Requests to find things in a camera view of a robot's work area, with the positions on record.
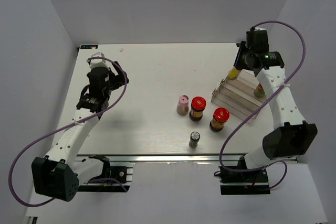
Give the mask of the yellow oil bottle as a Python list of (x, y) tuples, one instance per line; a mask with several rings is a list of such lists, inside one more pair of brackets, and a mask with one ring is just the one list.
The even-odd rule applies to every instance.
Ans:
[(236, 67), (233, 67), (233, 68), (229, 71), (227, 77), (228, 77), (228, 79), (230, 79), (230, 80), (236, 80), (236, 79), (238, 78), (238, 76), (239, 76), (240, 73), (241, 73), (241, 70), (237, 69)]

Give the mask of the green herb spice jar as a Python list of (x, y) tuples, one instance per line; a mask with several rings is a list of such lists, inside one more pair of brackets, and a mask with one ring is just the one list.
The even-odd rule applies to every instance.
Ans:
[(263, 98), (265, 96), (265, 91), (261, 84), (259, 83), (258, 86), (254, 90), (254, 96), (256, 98)]

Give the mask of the red lid sauce jar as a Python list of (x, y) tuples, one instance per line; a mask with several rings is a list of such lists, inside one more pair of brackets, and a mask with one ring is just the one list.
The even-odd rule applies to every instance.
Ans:
[(226, 108), (217, 108), (213, 113), (213, 118), (210, 121), (210, 128), (214, 132), (219, 132), (224, 128), (225, 123), (228, 121), (230, 113)]
[(189, 117), (196, 122), (202, 119), (203, 111), (206, 108), (206, 100), (203, 97), (194, 97), (191, 102)]

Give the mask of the pink lid spice shaker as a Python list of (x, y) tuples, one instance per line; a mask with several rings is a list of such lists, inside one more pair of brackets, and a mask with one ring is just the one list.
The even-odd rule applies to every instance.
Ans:
[(187, 95), (182, 95), (178, 99), (178, 104), (176, 107), (176, 111), (179, 115), (185, 116), (189, 111), (189, 98)]

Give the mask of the black lid pepper shaker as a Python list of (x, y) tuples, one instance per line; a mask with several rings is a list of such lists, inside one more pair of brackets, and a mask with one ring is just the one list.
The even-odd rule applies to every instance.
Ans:
[(191, 134), (190, 134), (190, 141), (189, 141), (189, 147), (190, 148), (196, 148), (197, 147), (197, 145), (198, 145), (198, 142), (199, 142), (199, 140), (200, 140), (200, 134), (199, 134), (199, 132), (192, 132)]

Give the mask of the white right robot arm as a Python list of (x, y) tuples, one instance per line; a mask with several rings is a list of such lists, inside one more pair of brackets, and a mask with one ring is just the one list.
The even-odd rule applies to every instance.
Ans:
[(267, 134), (261, 147), (244, 156), (238, 166), (238, 177), (247, 182), (256, 175), (256, 168), (283, 158), (304, 155), (318, 133), (299, 111), (289, 86), (285, 83), (284, 61), (277, 51), (270, 51), (266, 30), (250, 30), (241, 43), (235, 66), (252, 71), (265, 92), (270, 106), (274, 130)]

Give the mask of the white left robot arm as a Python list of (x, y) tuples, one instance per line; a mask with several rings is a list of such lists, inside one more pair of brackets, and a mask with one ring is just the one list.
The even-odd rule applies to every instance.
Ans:
[(119, 66), (115, 69), (116, 73), (109, 67), (90, 70), (87, 74), (89, 84), (82, 89), (71, 120), (73, 126), (63, 132), (45, 157), (33, 160), (31, 169), (37, 194), (71, 201), (82, 184), (92, 179), (97, 182), (110, 180), (111, 168), (107, 157), (92, 155), (80, 163), (75, 159), (108, 107), (111, 92), (129, 82)]

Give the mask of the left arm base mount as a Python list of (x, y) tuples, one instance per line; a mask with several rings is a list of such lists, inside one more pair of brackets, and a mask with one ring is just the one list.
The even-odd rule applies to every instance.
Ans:
[(87, 161), (89, 161), (88, 165), (92, 161), (97, 161), (102, 167), (98, 169), (98, 175), (91, 177), (88, 182), (79, 186), (79, 192), (126, 193), (129, 190), (132, 181), (131, 166), (111, 163), (107, 157), (99, 155), (89, 156), (87, 159), (83, 159), (82, 163)]

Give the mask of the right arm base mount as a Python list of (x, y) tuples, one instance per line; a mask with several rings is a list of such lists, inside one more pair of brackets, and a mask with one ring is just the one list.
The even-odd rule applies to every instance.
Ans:
[(219, 167), (214, 176), (219, 178), (220, 193), (224, 196), (270, 194), (268, 175), (265, 170), (233, 173)]

